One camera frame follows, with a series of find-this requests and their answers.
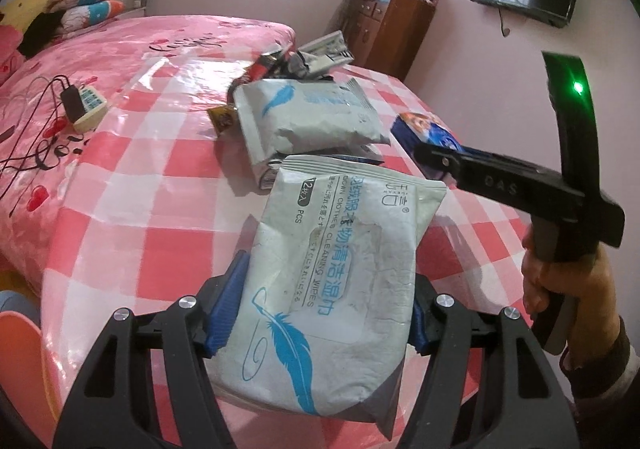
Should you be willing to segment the lower striped cartoon pillow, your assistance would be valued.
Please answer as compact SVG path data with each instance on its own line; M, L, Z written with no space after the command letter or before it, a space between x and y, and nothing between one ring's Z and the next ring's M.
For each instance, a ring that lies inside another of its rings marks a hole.
M65 35L113 19L124 12L126 6L119 0L104 0L91 5L70 8L64 12L55 33Z

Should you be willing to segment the red snack wrapper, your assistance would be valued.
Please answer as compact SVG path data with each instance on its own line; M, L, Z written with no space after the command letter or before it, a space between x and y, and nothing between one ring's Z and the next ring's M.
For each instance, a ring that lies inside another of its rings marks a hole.
M264 78L280 78L285 74L285 65L291 49L278 49L262 53L253 63L244 68L243 73L232 80L227 90L227 104L234 105L234 92L242 85Z

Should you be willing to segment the folded pink quilt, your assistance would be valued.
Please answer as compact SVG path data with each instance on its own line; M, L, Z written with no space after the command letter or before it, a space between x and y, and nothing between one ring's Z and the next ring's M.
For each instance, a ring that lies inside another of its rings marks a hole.
M23 34L9 25L0 25L0 85L6 81L25 62L24 56L18 51L23 40Z

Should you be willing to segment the red white checkered tablecloth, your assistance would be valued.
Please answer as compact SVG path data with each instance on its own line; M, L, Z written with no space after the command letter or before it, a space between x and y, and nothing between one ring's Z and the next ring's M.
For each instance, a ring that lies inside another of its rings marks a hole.
M43 275L43 358L56 413L115 309L165 309L252 245L267 195L257 189L240 132L217 138L205 112L244 63L145 61L81 153ZM385 129L399 113L435 113L393 77L356 66L334 72L339 82L358 78ZM524 313L525 228L515 210L452 191L420 243L418 273L469 308L496 313L511 305ZM239 448L393 448L426 365L408 347L390 443L372 424L224 402L221 410Z

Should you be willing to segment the yellow snack wrapper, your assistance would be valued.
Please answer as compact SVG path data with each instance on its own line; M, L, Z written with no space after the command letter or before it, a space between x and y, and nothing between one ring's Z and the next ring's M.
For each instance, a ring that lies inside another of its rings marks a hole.
M213 108L206 110L206 114L218 137L239 124L238 111L233 104L213 106Z

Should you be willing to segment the orange plastic stool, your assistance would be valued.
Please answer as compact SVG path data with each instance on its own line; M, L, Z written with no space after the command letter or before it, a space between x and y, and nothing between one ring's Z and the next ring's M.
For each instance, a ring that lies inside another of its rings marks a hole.
M60 404L40 328L17 311L1 313L1 388L36 440L51 448Z

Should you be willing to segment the white power strip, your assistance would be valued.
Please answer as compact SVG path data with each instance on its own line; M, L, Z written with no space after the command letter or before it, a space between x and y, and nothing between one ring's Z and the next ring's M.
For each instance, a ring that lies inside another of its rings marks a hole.
M84 108L84 113L73 123L73 128L85 134L89 130L96 129L103 117L108 111L108 102L91 86L85 86L79 89L80 101Z

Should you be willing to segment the yellow wooden headboard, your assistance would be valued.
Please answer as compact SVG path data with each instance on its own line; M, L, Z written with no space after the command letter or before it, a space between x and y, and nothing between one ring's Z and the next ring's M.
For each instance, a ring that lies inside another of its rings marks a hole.
M32 20L43 12L48 0L10 0L1 7L1 24L24 33Z

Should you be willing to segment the pink bed cover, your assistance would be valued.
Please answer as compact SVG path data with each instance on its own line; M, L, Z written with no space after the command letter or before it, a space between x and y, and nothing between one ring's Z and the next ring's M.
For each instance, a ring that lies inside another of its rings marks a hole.
M25 60L6 82L64 74L78 89L91 86L109 105L118 105L137 76L150 66L158 66L158 77L171 77L180 62L195 59L222 68L220 75L208 74L195 84L194 104L205 109L224 103L231 79L242 71L242 62L294 40L294 30L285 24L230 16L116 19L43 49ZM1 269L18 273L34 293L41 291L63 198L27 215L9 218L1 211Z

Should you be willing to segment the blue Vinda tissue pack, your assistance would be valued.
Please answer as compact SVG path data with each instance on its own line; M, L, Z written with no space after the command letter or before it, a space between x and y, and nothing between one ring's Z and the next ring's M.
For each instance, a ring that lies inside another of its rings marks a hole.
M462 150L461 144L451 134L447 125L432 112L400 113L395 118L390 132L427 179L443 180L445 173L423 166L416 161L414 149L419 143L424 142L457 151Z

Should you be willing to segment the black clothing on bed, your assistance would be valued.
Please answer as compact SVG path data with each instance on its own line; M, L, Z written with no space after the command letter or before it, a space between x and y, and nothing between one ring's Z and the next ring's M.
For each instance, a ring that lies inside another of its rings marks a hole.
M39 13L29 24L17 51L26 59L35 57L54 39L56 30L61 26L65 11Z

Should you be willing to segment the white wet wipes pack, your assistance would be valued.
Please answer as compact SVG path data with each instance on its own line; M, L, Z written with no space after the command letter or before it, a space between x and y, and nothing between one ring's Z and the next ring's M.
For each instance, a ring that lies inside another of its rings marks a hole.
M252 409L373 423L392 435L416 250L445 183L337 158L282 163L238 315L209 373Z

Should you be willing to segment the brown wooden cabinet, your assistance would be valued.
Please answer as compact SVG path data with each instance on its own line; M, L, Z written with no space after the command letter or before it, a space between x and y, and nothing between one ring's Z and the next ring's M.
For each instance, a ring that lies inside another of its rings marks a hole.
M352 64L404 80L435 11L427 0L352 0L342 27Z

